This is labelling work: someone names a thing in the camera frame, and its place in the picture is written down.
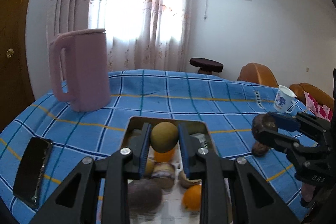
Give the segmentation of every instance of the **orange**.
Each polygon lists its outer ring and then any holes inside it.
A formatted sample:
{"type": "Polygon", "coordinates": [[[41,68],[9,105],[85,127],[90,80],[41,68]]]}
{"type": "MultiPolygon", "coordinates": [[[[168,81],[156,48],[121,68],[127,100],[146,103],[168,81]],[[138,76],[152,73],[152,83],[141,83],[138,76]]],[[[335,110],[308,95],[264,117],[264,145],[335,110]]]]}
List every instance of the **orange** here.
{"type": "Polygon", "coordinates": [[[175,148],[166,153],[159,153],[154,150],[154,159],[156,162],[169,162],[175,154],[175,148]]]}
{"type": "Polygon", "coordinates": [[[194,185],[185,191],[182,198],[182,205],[191,211],[201,209],[202,186],[194,185]]]}

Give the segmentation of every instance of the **smartphone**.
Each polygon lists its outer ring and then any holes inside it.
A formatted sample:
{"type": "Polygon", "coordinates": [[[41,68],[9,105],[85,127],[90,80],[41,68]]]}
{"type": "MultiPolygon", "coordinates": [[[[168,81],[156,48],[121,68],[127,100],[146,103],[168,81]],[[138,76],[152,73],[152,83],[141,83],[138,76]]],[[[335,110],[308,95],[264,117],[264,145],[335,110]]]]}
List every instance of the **smartphone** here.
{"type": "Polygon", "coordinates": [[[31,138],[17,169],[13,194],[31,208],[39,206],[44,169],[52,148],[52,140],[31,138]]]}

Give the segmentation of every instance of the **white mug with blue print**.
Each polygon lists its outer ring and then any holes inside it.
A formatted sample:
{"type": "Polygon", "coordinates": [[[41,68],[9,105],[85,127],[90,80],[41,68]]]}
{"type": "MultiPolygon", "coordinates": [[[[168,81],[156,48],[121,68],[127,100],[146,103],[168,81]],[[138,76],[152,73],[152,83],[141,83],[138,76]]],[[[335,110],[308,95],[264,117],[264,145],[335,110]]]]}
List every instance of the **white mug with blue print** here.
{"type": "Polygon", "coordinates": [[[274,100],[274,108],[280,113],[292,113],[295,109],[295,101],[296,95],[289,88],[284,85],[280,85],[278,88],[277,95],[274,100]]]}

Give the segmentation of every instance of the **pink pitcher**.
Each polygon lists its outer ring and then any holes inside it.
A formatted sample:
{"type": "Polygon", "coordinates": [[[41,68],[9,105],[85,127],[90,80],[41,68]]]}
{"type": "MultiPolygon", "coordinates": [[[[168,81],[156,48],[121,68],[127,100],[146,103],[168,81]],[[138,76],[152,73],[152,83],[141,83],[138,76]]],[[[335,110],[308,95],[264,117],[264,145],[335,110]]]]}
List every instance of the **pink pitcher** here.
{"type": "Polygon", "coordinates": [[[110,102],[105,29],[60,34],[49,47],[52,90],[74,111],[94,111],[110,102]],[[60,53],[65,49],[68,92],[62,91],[60,53]]]}

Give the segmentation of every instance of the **door knob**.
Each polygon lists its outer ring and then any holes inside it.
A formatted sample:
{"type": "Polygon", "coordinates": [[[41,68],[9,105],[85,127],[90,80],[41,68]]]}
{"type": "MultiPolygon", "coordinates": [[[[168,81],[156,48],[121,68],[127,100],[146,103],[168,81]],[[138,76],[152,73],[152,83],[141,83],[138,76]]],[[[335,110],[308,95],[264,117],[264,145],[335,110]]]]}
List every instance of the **door knob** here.
{"type": "Polygon", "coordinates": [[[14,54],[14,50],[12,48],[8,49],[8,51],[6,52],[7,58],[11,58],[13,54],[14,54]]]}

